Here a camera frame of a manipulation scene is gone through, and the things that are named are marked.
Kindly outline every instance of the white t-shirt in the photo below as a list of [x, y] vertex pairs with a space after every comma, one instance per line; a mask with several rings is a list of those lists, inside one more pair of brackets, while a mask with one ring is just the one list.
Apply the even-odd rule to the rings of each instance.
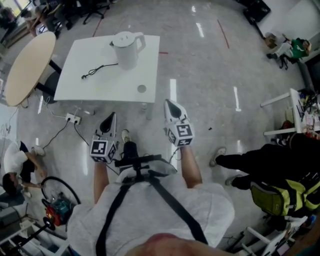
[[12, 142], [7, 150], [5, 151], [3, 164], [4, 172], [7, 173], [17, 173], [19, 176], [24, 162], [28, 160], [26, 154], [20, 150], [21, 141], [17, 140]]
[[[169, 164], [154, 161], [149, 170], [170, 174], [158, 177], [162, 186], [198, 221], [208, 241], [216, 247], [235, 217], [228, 194], [220, 184], [205, 183], [187, 188], [184, 178], [168, 170]], [[71, 247], [82, 256], [95, 256], [96, 243], [112, 202], [120, 191], [123, 176], [135, 173], [131, 168], [121, 173], [115, 183], [105, 187], [95, 205], [77, 205], [67, 227]], [[158, 233], [170, 233], [194, 240], [187, 224], [172, 210], [148, 182], [131, 186], [116, 210], [106, 237], [107, 256], [123, 256]]]
[[30, 13], [31, 13], [31, 16], [30, 17], [24, 17], [24, 20], [25, 21], [33, 21], [37, 18], [37, 15], [36, 15], [36, 8], [31, 8], [28, 10]]

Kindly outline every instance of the black harness strap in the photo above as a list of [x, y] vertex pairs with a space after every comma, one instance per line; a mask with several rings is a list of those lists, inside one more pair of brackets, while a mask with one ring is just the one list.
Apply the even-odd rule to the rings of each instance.
[[115, 199], [113, 200], [110, 209], [108, 211], [108, 214], [105, 218], [105, 223], [103, 225], [103, 228], [100, 232], [100, 235], [98, 237], [98, 240], [95, 244], [95, 254], [97, 256], [107, 256], [106, 252], [106, 238], [107, 238], [107, 231], [111, 224], [111, 221], [116, 213], [116, 210], [119, 208], [119, 206], [122, 204], [129, 188], [132, 186], [132, 184], [126, 184], [121, 186], [120, 192], [116, 195]]
[[[160, 194], [163, 200], [173, 209], [173, 211], [188, 225], [190, 228], [191, 234], [193, 235], [194, 239], [202, 242], [204, 244], [208, 244], [207, 239], [204, 235], [204, 232], [201, 229], [200, 224], [190, 215], [189, 212], [175, 199], [160, 183], [160, 180], [154, 176], [157, 176], [157, 172], [149, 171], [150, 176], [145, 177], [145, 181], [149, 182], [155, 190]], [[106, 238], [107, 238], [107, 231], [111, 224], [111, 221], [123, 202], [129, 188], [135, 184], [135, 182], [128, 183], [122, 185], [120, 188], [120, 192], [116, 195], [115, 199], [113, 200], [109, 212], [106, 215], [105, 223], [103, 228], [100, 232], [98, 240], [95, 244], [95, 254], [97, 256], [107, 256], [106, 252]]]
[[149, 176], [147, 181], [155, 188], [160, 194], [163, 200], [174, 210], [174, 212], [188, 225], [191, 234], [194, 239], [208, 244], [204, 232], [201, 229], [200, 224], [191, 216], [191, 214], [175, 199], [160, 183], [160, 180], [156, 177]]

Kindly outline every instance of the bicycle wheel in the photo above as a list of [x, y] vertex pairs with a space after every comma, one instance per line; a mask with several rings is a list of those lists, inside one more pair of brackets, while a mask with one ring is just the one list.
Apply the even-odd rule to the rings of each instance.
[[42, 182], [41, 192], [46, 200], [51, 202], [53, 199], [58, 198], [59, 193], [63, 193], [63, 196], [69, 199], [75, 205], [81, 204], [79, 197], [75, 191], [62, 179], [49, 176], [46, 177]]

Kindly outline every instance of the desk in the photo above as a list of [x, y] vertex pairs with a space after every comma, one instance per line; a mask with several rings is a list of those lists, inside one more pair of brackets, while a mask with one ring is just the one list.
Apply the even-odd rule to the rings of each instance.
[[[301, 106], [299, 104], [300, 101], [300, 95], [299, 92], [290, 89], [289, 92], [280, 95], [278, 97], [275, 97], [273, 99], [267, 100], [264, 103], [261, 103], [260, 106], [264, 107], [267, 105], [270, 105], [274, 102], [278, 102], [280, 100], [289, 98], [291, 99], [291, 105], [292, 105], [292, 111], [293, 111], [293, 119], [294, 119], [294, 128], [289, 128], [289, 129], [281, 129], [281, 130], [272, 130], [272, 131], [265, 131], [263, 135], [276, 135], [276, 134], [286, 134], [286, 133], [294, 133], [297, 132], [298, 134], [301, 134], [303, 132], [303, 129], [307, 126], [307, 117], [309, 116], [307, 112], [304, 113], [304, 117], [301, 120], [301, 117], [299, 115], [299, 112], [302, 113]], [[315, 126], [314, 126], [315, 131], [320, 131], [320, 121], [316, 120]]]
[[[139, 53], [135, 68], [123, 70], [118, 65], [106, 66], [94, 75], [81, 78], [101, 65], [118, 63], [115, 50], [109, 45], [113, 38], [107, 35], [73, 42], [54, 100], [147, 103], [147, 119], [150, 120], [156, 99], [159, 36], [145, 35], [146, 47]], [[138, 91], [141, 85], [145, 86], [145, 92]]]
[[58, 74], [61, 73], [61, 68], [51, 60], [55, 44], [55, 34], [46, 32], [33, 38], [19, 53], [5, 85], [4, 94], [9, 106], [22, 103], [34, 88], [47, 93], [51, 99], [54, 98], [55, 90], [38, 81], [48, 64]]

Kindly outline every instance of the hand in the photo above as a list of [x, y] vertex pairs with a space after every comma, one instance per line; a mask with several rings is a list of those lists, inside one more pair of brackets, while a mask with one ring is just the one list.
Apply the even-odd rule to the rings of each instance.
[[48, 176], [48, 174], [42, 168], [39, 168], [38, 171], [41, 178], [45, 179]]

